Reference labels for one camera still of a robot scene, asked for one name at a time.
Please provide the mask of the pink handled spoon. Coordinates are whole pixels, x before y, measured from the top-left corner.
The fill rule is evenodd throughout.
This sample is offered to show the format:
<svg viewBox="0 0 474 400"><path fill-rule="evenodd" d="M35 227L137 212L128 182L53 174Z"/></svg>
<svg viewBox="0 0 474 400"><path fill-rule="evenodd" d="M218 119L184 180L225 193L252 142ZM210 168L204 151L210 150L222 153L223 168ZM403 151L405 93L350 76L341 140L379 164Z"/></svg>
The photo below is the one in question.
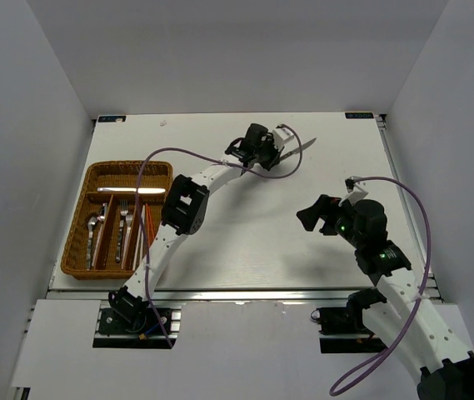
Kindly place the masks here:
<svg viewBox="0 0 474 400"><path fill-rule="evenodd" d="M93 255L93 237L96 226L103 221L102 215L93 214L87 220L87 251L86 251L86 269L90 270L92 267Z"/></svg>

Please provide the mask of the pink handled table knife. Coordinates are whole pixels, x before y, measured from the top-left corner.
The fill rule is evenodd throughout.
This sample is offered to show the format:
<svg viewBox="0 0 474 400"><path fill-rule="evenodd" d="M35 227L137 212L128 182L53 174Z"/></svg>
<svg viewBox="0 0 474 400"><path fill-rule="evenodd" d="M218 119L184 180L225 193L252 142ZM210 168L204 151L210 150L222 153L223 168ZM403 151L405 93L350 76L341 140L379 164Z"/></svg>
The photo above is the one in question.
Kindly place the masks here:
<svg viewBox="0 0 474 400"><path fill-rule="evenodd" d="M98 187L99 193L139 193L143 195L160 195L166 192L165 188L160 187Z"/></svg>

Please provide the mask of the pink handled fork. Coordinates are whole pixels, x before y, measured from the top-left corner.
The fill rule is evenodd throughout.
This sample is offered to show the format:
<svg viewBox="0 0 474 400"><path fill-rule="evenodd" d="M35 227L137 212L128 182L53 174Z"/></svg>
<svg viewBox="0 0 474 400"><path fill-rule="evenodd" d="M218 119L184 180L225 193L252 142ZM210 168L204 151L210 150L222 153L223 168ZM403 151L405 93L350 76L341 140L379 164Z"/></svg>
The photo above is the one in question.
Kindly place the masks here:
<svg viewBox="0 0 474 400"><path fill-rule="evenodd" d="M133 214L128 213L125 217L125 237L123 241L123 250L122 250L122 263L121 263L121 268L122 270L125 270L126 267L126 260L127 260L127 252L128 252L128 247L129 247L129 242L130 242L130 237L131 237L131 231L132 231L132 221L133 221Z"/></svg>

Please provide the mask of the orange chopstick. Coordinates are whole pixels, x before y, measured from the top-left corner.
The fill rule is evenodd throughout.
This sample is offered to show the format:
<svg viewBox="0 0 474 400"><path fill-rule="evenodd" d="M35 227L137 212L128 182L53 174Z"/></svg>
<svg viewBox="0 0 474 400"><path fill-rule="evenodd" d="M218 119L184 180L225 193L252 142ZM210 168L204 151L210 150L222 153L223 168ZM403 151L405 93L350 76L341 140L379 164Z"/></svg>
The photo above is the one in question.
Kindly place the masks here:
<svg viewBox="0 0 474 400"><path fill-rule="evenodd" d="M155 237L157 236L156 226L152 218L151 207L146 205L146 222L147 222L147 234L148 234L148 243L152 245Z"/></svg>
<svg viewBox="0 0 474 400"><path fill-rule="evenodd" d="M147 231L147 239L151 243L154 239L151 210L148 204L144 205L144 222Z"/></svg>

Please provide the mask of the dark handled table knife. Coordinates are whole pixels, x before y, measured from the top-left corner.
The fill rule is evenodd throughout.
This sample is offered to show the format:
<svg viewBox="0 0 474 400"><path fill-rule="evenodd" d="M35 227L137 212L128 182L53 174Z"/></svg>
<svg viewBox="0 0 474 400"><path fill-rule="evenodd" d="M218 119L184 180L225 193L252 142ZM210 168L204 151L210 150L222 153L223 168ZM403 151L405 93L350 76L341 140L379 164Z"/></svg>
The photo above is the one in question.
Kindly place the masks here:
<svg viewBox="0 0 474 400"><path fill-rule="evenodd" d="M280 156L280 161L282 162L282 161L284 161L284 160L286 160L286 159L288 159L292 156L299 155L300 153L307 150L310 146L312 146L316 140L317 139L314 137L311 140L303 143L300 147L294 148L293 150L284 153L283 155Z"/></svg>

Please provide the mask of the dark handled spoon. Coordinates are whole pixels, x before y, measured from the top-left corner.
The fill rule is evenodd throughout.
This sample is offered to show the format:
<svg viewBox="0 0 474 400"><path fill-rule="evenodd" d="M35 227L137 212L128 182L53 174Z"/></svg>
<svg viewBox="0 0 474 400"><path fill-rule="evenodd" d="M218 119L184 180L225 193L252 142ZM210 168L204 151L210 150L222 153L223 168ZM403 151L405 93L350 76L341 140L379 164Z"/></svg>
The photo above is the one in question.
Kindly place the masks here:
<svg viewBox="0 0 474 400"><path fill-rule="evenodd" d="M107 216L107 210L108 210L108 203L105 202L101 208L100 208L100 212L98 214L98 217L97 217L97 220L100 222L100 223L104 223L105 222L105 219L106 219L106 216Z"/></svg>

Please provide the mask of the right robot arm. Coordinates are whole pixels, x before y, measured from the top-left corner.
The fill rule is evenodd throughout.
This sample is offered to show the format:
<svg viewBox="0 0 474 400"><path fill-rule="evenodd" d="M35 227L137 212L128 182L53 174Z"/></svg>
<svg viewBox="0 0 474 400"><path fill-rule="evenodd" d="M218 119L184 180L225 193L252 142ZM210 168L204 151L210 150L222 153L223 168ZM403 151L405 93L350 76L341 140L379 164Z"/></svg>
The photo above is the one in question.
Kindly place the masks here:
<svg viewBox="0 0 474 400"><path fill-rule="evenodd" d="M474 399L474 350L420 294L422 284L407 256L387 236L385 208L370 199L321 195L297 218L308 232L322 222L321 234L354 247L357 266L373 286L348 298L347 325L378 336L386 346L378 357L395 355L420 399Z"/></svg>

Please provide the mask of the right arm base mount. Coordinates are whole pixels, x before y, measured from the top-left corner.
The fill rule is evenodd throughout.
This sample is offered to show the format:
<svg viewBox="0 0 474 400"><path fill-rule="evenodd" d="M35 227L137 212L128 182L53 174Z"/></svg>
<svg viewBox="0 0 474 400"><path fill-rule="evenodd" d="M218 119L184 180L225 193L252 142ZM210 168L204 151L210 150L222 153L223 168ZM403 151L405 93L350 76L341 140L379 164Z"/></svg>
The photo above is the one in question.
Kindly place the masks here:
<svg viewBox="0 0 474 400"><path fill-rule="evenodd" d="M365 327L356 327L344 307L320 307L310 314L319 327L322 354L379 353L385 344Z"/></svg>

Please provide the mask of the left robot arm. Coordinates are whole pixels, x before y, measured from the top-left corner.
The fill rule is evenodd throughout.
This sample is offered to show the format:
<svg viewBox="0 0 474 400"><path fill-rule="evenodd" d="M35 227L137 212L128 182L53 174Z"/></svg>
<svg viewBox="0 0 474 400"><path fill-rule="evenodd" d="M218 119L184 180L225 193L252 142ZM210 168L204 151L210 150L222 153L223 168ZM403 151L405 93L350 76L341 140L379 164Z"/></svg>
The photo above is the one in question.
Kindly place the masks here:
<svg viewBox="0 0 474 400"><path fill-rule="evenodd" d="M269 130L253 123L246 135L234 140L209 167L192 176L180 174L174 178L147 254L125 284L109 293L108 301L120 326L130 333L143 330L149 298L172 255L202 226L210 196L256 165L271 170L281 161L282 151L293 138L284 127Z"/></svg>

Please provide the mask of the dark handled fork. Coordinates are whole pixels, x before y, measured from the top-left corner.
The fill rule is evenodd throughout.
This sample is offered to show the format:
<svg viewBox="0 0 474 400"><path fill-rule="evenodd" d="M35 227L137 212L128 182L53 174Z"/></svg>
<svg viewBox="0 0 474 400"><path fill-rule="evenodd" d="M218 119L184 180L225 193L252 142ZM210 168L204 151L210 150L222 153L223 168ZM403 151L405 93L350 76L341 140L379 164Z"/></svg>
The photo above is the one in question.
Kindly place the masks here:
<svg viewBox="0 0 474 400"><path fill-rule="evenodd" d="M124 237L124 228L127 223L127 215L129 214L129 206L128 201L123 198L119 201L120 206L120 220L119 220L119 230L117 236L117 248L115 252L115 262L120 263L122 259L122 245L123 245L123 237Z"/></svg>

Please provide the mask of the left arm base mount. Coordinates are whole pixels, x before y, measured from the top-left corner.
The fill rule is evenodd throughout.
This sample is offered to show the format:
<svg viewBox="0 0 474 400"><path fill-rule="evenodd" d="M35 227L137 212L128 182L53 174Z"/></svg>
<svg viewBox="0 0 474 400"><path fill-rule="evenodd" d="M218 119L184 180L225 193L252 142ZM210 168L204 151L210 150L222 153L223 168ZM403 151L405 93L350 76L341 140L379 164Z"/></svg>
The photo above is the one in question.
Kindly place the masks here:
<svg viewBox="0 0 474 400"><path fill-rule="evenodd" d="M96 349L161 349L169 350L177 340L181 311L159 308L171 345L158 323L152 309L133 325L129 325L110 307L100 310L97 318L92 347Z"/></svg>

